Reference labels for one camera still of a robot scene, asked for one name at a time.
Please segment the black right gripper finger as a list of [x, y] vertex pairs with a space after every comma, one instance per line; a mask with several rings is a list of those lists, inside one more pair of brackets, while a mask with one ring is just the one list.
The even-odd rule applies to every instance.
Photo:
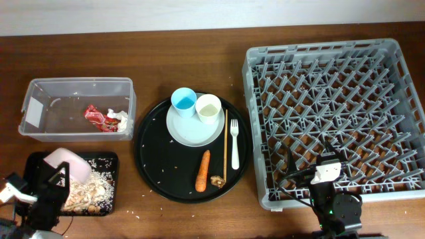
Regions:
[[293, 173], [296, 171], [296, 164], [290, 148], [288, 148], [288, 172]]
[[340, 154], [340, 152], [338, 152], [327, 140], [324, 141], [324, 146], [328, 153], [333, 153], [337, 158], [342, 158], [342, 154]]

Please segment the pink bowl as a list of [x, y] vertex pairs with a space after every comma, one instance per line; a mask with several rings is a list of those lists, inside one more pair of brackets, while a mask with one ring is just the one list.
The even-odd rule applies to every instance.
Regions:
[[70, 178], [85, 183], [92, 172], [90, 164], [79, 155], [65, 148], [58, 148], [44, 158], [44, 161], [53, 168], [57, 168], [61, 163], [69, 164]]

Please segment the rice and peanut shells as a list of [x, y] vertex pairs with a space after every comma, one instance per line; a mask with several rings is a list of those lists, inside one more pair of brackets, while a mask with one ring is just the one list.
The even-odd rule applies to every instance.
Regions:
[[69, 216], [105, 216], [114, 209], [118, 160], [91, 158], [89, 179], [79, 183], [70, 179], [70, 193], [62, 213]]

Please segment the brown mushroom piece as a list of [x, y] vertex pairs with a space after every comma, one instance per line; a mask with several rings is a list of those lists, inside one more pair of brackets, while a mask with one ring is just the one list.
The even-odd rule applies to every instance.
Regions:
[[223, 188], [223, 186], [225, 185], [226, 180], [223, 179], [222, 177], [215, 175], [211, 177], [211, 184], [218, 187], [218, 188]]

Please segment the red snack wrapper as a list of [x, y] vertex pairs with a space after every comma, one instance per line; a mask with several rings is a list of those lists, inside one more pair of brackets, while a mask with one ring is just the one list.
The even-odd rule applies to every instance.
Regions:
[[102, 132], [110, 133], [118, 131], [119, 121], [104, 115], [92, 104], [86, 108], [84, 117]]

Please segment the orange carrot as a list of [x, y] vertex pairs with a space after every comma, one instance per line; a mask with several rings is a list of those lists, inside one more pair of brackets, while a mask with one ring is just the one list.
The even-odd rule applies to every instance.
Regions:
[[211, 158], [211, 153], [209, 150], [206, 150], [203, 153], [201, 164], [199, 167], [199, 172], [195, 181], [195, 190], [197, 192], [204, 192], [207, 188], [207, 175], [209, 169], [209, 162]]

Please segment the white tissue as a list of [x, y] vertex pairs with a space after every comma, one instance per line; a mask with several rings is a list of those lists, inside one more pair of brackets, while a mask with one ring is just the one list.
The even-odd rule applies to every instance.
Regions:
[[109, 109], [107, 116], [111, 119], [119, 121], [117, 132], [123, 132], [126, 130], [128, 124], [128, 114], [126, 112], [120, 111], [116, 113], [112, 109]]

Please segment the light blue cup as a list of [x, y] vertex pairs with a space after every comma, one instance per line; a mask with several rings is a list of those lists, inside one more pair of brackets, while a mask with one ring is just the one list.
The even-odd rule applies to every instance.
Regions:
[[171, 95], [172, 106], [182, 118], [190, 118], [195, 114], [196, 93], [190, 88], [178, 88]]

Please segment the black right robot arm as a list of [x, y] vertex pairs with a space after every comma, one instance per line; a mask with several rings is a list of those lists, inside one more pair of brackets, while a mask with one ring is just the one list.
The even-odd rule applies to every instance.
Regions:
[[320, 226], [314, 238], [358, 238], [362, 227], [363, 200], [350, 191], [336, 191], [334, 182], [341, 179], [348, 160], [330, 142], [324, 143], [325, 152], [318, 155], [316, 163], [299, 170], [290, 149], [288, 168], [284, 179], [293, 180], [297, 188], [309, 189], [309, 202]]

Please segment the grey dishwasher rack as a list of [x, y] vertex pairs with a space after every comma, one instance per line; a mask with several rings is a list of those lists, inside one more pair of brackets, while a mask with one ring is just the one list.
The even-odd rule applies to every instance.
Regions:
[[253, 47], [242, 76], [262, 208], [307, 203], [284, 177], [285, 150], [302, 170], [325, 142], [348, 160], [337, 190], [365, 202], [424, 196], [424, 110], [396, 40]]

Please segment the clear plastic waste bin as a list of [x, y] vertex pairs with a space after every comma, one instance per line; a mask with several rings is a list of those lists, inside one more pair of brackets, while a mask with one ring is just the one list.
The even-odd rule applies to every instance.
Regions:
[[[123, 132], [102, 132], [85, 117], [92, 104], [104, 115], [128, 114]], [[36, 78], [27, 89], [19, 133], [43, 142], [129, 141], [133, 138], [137, 98], [130, 78]]]

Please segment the black rectangular tray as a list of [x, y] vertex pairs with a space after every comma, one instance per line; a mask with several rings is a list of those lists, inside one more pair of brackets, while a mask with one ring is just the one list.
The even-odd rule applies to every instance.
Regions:
[[[36, 196], [42, 183], [54, 169], [44, 158], [48, 152], [32, 153], [27, 159], [23, 179], [28, 182], [26, 194]], [[62, 208], [63, 216], [106, 216], [115, 205], [119, 159], [113, 152], [85, 152], [78, 154], [91, 167], [85, 183], [70, 179], [70, 192]]]

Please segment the white plastic fork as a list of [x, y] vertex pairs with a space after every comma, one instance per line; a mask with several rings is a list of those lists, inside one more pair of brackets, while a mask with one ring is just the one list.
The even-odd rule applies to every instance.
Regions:
[[240, 161], [239, 161], [239, 153], [238, 153], [238, 120], [232, 119], [230, 122], [230, 134], [232, 136], [232, 168], [234, 170], [239, 169]]

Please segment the cream white cup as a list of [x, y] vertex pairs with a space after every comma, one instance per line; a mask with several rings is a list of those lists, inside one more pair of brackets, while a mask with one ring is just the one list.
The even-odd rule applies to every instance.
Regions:
[[197, 99], [195, 110], [201, 122], [213, 124], [221, 111], [221, 101], [213, 94], [203, 94]]

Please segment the round black serving tray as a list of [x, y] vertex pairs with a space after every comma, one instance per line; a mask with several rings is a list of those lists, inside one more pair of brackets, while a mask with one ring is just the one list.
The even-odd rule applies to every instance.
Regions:
[[229, 119], [238, 120], [240, 168], [232, 169], [231, 158], [228, 158], [224, 186], [218, 188], [208, 181], [207, 189], [202, 193], [197, 192], [195, 179], [206, 150], [211, 152], [208, 176], [221, 176], [223, 173], [224, 132], [220, 132], [218, 138], [206, 146], [189, 147], [178, 143], [166, 126], [167, 111], [171, 107], [171, 99], [166, 98], [141, 121], [134, 141], [135, 165], [153, 191], [176, 202], [201, 203], [221, 197], [241, 180], [252, 157], [250, 127], [231, 103], [224, 99], [221, 102], [228, 110]]

